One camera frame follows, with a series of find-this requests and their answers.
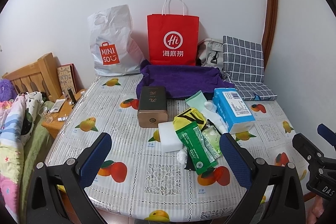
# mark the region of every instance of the paper bag handle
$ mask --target paper bag handle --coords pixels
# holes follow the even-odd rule
[[[183,0],[181,0],[181,1],[182,1],[182,5],[183,5],[183,15],[184,15],[184,2],[183,2]],[[163,9],[166,7],[166,3],[167,3],[167,0],[165,1],[165,4],[162,7],[162,13],[161,13],[162,16],[163,16]]]

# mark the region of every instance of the white sponge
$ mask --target white sponge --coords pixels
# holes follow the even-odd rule
[[[160,122],[159,135],[163,153],[182,149],[183,144],[175,132],[173,122]]]

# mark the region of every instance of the small box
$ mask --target small box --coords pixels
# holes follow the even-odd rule
[[[168,121],[166,88],[144,86],[141,89],[138,122],[142,128],[157,128],[158,123]]]
[[[249,131],[254,125],[255,118],[236,89],[215,89],[212,101],[227,124],[230,134]]]

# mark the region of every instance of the gray checkered pillow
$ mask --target gray checkered pillow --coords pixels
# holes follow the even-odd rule
[[[236,85],[244,100],[275,100],[263,84],[264,58],[261,44],[223,37],[223,73]]]

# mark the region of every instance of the wooden bed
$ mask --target wooden bed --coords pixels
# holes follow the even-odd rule
[[[11,73],[5,73],[2,78],[10,80],[17,93],[45,92],[52,102],[62,96],[56,63],[51,52],[40,57],[34,63]]]

